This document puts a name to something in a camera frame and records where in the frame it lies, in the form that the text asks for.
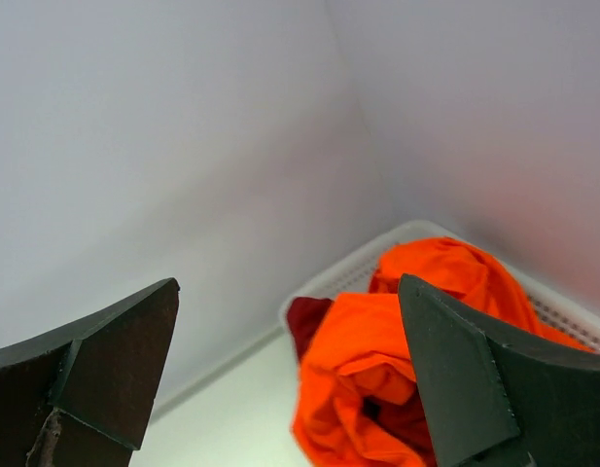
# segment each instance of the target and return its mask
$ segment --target white panel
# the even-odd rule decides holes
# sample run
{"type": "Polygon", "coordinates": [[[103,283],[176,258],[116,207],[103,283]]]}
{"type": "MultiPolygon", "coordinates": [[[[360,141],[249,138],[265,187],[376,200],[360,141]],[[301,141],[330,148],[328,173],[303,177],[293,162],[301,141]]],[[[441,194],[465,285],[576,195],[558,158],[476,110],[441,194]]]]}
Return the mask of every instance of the white panel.
{"type": "Polygon", "coordinates": [[[164,276],[161,397],[390,227],[321,0],[0,2],[0,346],[164,276]]]}
{"type": "Polygon", "coordinates": [[[600,0],[331,0],[400,216],[600,312],[600,0]]]}

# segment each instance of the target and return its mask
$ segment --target crumpled cloth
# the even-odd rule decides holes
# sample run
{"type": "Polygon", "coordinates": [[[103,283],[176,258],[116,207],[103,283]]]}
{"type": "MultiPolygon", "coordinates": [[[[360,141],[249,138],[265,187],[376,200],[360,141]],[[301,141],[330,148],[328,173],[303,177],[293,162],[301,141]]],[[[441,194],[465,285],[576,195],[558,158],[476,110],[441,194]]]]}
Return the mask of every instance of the crumpled cloth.
{"type": "Polygon", "coordinates": [[[369,293],[327,303],[299,356],[292,430],[315,465],[436,465],[397,297],[405,273],[520,329],[587,350],[540,322],[520,285],[482,250],[452,238],[395,246],[380,258],[369,293]],[[367,401],[376,415],[367,414],[367,401]]]}

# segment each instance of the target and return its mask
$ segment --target white backdrop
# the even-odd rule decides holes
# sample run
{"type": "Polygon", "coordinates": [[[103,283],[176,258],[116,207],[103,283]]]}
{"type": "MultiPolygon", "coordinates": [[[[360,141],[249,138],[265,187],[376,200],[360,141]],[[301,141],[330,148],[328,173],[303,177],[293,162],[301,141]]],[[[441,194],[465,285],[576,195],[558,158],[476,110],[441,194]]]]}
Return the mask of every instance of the white backdrop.
{"type": "Polygon", "coordinates": [[[329,0],[403,220],[600,313],[600,0],[329,0]]]}
{"type": "Polygon", "coordinates": [[[0,346],[176,276],[163,399],[394,221],[322,0],[0,2],[0,346]]]}

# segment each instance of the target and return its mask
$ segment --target orange garment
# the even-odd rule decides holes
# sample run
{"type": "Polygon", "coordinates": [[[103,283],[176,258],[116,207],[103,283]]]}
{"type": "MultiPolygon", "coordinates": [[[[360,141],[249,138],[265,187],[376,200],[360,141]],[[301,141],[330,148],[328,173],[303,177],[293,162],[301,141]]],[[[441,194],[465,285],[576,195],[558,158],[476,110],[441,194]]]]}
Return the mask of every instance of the orange garment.
{"type": "Polygon", "coordinates": [[[451,238],[396,246],[379,260],[368,294],[335,300],[300,362],[293,433],[315,465],[435,465],[414,404],[397,297],[405,273],[525,331],[585,349],[542,324],[520,285],[487,253],[451,238]],[[363,414],[365,398],[381,405],[379,424],[363,414]]]}

